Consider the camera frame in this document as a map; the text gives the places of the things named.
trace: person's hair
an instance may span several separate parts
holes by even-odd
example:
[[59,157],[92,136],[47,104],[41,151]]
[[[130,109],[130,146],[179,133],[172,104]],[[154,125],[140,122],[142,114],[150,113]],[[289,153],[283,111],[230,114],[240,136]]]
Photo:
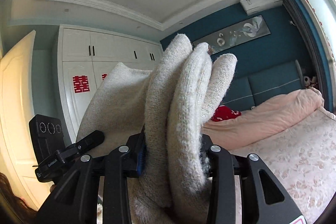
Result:
[[25,224],[33,224],[36,211],[14,195],[9,180],[3,173],[0,173],[0,190],[19,219]]

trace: peach blanket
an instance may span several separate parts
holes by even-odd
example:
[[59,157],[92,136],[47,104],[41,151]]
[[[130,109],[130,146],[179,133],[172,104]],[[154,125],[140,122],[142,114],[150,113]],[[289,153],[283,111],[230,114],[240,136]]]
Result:
[[237,149],[286,130],[323,105],[318,90],[295,90],[270,98],[236,119],[208,121],[202,133],[227,150]]

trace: blue upholstered headboard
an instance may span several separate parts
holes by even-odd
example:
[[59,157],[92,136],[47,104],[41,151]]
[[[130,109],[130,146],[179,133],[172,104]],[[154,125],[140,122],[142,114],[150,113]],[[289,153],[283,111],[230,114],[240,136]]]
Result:
[[297,60],[233,79],[221,104],[232,110],[248,110],[279,94],[304,88]]

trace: white wall-mounted air conditioner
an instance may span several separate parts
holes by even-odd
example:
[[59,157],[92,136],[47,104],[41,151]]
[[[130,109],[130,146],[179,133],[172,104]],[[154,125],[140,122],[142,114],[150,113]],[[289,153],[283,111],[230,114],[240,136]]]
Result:
[[241,0],[240,3],[249,16],[254,13],[281,6],[283,0]]

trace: blue accent wall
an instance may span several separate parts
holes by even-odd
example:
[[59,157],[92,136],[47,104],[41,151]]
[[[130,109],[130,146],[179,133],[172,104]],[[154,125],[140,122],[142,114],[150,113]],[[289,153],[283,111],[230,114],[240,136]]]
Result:
[[297,59],[304,75],[314,72],[305,43],[285,7],[276,7],[247,16],[240,4],[208,15],[161,40],[163,50],[177,33],[185,33],[191,41],[231,26],[254,16],[262,15],[271,34],[240,44],[211,56],[215,60],[224,53],[233,53],[237,59],[236,77],[240,78],[285,62]]

